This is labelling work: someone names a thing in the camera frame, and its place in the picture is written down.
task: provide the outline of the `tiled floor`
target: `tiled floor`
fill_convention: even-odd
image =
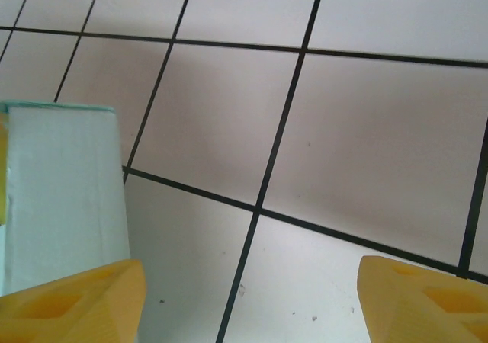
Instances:
[[[487,10],[0,0],[0,95],[116,108],[142,343],[366,342],[362,255],[488,283]]]

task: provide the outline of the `yellow plastic piece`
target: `yellow plastic piece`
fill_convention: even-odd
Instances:
[[[368,256],[358,295],[372,343],[488,342],[488,286]]]
[[[133,343],[146,297],[126,260],[0,298],[1,343]]]
[[[5,223],[7,203],[8,115],[0,113],[0,225]]]

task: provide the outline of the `floor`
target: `floor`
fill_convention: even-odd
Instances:
[[[487,9],[0,0],[0,93],[116,108],[142,343],[366,342],[363,255],[488,283]]]

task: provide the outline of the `dirt spot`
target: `dirt spot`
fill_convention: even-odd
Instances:
[[[239,296],[243,297],[244,293],[246,293],[246,288],[244,287],[243,284],[239,285]]]

